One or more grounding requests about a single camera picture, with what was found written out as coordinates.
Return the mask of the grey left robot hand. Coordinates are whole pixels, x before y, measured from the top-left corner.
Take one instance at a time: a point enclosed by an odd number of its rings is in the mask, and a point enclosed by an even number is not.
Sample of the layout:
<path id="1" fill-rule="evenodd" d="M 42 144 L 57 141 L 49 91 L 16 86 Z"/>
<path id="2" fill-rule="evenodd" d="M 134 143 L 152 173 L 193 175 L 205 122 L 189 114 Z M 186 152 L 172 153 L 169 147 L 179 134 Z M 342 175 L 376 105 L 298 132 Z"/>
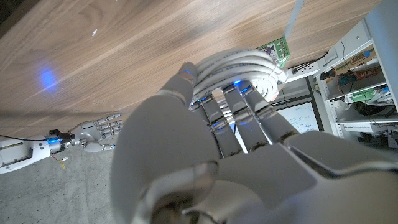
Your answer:
<path id="1" fill-rule="evenodd" d="M 127 119 L 114 150 L 117 223 L 396 223 L 397 162 L 328 133 L 299 133 L 252 87 L 270 60 L 216 62 L 242 141 L 218 106 L 195 114 L 205 70 L 186 63 Z"/>

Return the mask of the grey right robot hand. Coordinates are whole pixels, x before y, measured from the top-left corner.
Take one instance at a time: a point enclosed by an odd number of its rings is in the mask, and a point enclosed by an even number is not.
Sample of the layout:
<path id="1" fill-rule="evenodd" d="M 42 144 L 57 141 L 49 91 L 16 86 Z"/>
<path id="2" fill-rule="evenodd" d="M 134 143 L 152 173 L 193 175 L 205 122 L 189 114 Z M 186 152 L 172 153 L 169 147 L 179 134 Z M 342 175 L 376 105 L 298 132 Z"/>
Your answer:
<path id="1" fill-rule="evenodd" d="M 74 146 L 80 146 L 86 152 L 113 150 L 115 144 L 103 144 L 101 141 L 121 132 L 123 121 L 118 120 L 120 116 L 118 113 L 98 120 L 86 121 L 66 132 L 58 129 L 50 130 L 46 137 L 50 153 L 56 154 Z"/>

